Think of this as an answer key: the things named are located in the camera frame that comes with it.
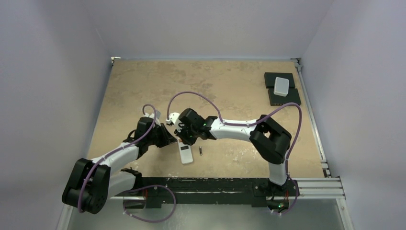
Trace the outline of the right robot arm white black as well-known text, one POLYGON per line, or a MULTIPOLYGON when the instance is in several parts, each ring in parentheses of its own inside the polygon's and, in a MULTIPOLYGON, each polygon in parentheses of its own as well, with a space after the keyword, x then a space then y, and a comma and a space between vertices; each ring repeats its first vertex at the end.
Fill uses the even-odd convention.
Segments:
POLYGON ((269 189, 275 195, 287 190, 286 154, 291 147, 291 134, 271 117, 257 120, 221 120, 218 116, 203 118, 191 108, 171 113, 166 119, 175 127, 175 135, 186 145, 197 139, 234 139, 251 143, 269 165, 269 189))

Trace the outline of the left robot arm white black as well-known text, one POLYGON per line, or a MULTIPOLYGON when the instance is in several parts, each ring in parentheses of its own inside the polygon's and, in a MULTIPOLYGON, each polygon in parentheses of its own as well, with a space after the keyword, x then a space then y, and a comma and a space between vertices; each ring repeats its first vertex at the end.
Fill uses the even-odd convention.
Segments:
POLYGON ((79 212, 97 214, 108 198, 127 192, 137 196, 144 183, 141 172, 126 164, 143 156, 150 146, 158 148, 176 143, 163 123, 142 117, 122 143, 109 153, 94 159, 76 161, 62 194, 62 203, 79 212))

